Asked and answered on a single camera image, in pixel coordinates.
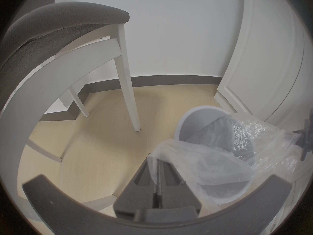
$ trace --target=chair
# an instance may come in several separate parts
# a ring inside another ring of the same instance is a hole
[[[49,4],[17,19],[0,44],[0,109],[31,70],[54,55],[59,57],[84,45],[86,38],[78,38],[104,28],[100,32],[106,35],[102,37],[109,35],[118,41],[121,55],[115,58],[115,65],[132,124],[140,131],[125,41],[124,23],[128,20],[129,14],[123,10],[87,2]],[[9,73],[12,67],[16,71]]]

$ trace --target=beige floor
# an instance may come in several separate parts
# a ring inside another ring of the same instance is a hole
[[[22,183],[45,174],[79,202],[119,196],[146,156],[161,141],[173,138],[182,115],[199,105],[219,106],[215,85],[169,85],[134,88],[140,132],[133,130],[121,90],[89,95],[90,116],[39,122],[30,139],[63,158],[50,160],[25,147],[18,171]]]

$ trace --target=white wall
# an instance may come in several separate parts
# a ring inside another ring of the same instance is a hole
[[[244,0],[56,0],[94,2],[130,14],[125,24],[131,76],[222,77],[235,48]],[[114,64],[91,72],[88,83],[117,78]],[[75,84],[78,92],[82,81]]]

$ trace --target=white cabinet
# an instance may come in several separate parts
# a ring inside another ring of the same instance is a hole
[[[215,99],[266,121],[299,73],[303,26],[285,0],[245,0],[240,34]]]

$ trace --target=plastic bag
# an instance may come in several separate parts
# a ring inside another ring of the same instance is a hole
[[[299,163],[299,134],[280,130],[256,117],[220,117],[187,142],[167,140],[148,155],[151,177],[157,180],[157,159],[174,164],[206,207],[240,198],[252,181],[275,173],[292,181]]]

